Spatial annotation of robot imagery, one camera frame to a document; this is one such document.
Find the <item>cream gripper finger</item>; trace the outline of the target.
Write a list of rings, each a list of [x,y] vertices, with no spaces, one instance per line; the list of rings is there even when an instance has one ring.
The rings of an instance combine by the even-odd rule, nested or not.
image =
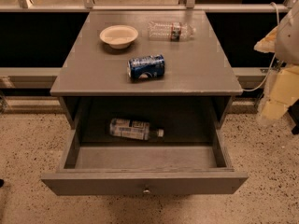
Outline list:
[[[264,38],[258,41],[254,49],[262,53],[274,53],[277,39],[278,28],[273,28]]]
[[[272,71],[263,90],[258,106],[258,121],[274,122],[282,118],[299,100],[299,66],[288,64],[279,71]]]

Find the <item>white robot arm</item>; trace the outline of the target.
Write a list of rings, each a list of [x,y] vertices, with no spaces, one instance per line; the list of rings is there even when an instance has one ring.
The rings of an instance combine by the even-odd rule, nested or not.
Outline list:
[[[299,100],[299,2],[278,26],[256,43],[254,49],[272,52],[286,64],[267,82],[265,99],[260,105],[263,119],[280,119]]]

